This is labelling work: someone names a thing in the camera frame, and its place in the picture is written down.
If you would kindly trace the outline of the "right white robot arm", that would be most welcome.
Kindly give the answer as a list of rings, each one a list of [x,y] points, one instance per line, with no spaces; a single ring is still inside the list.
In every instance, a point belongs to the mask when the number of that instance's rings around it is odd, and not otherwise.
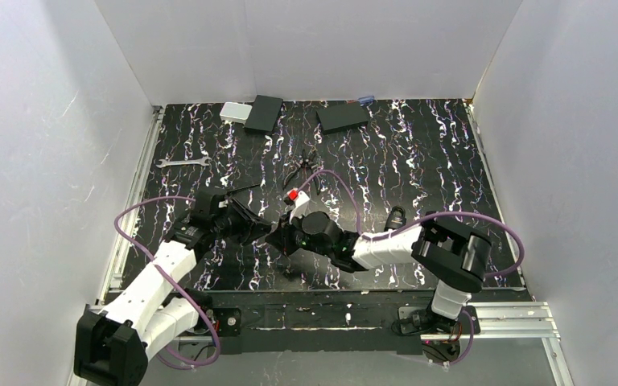
[[[441,214],[409,227],[363,234],[343,230],[321,211],[285,214],[265,241],[286,256],[300,249],[319,254],[348,273],[420,264],[438,284],[425,309],[393,322],[392,330],[400,336],[460,333],[458,317],[483,288],[492,248],[488,236]]]

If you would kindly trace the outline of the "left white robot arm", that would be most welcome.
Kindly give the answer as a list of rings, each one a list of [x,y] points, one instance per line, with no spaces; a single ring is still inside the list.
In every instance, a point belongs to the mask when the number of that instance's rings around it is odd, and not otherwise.
[[[117,233],[149,258],[149,263],[99,312],[84,310],[76,325],[73,372],[97,385],[138,385],[149,362],[183,332],[203,322],[214,353],[197,368],[214,363],[221,352],[212,320],[179,284],[219,240],[240,246],[270,233],[272,224],[234,198],[232,192],[200,191],[171,225],[156,253],[117,227]]]

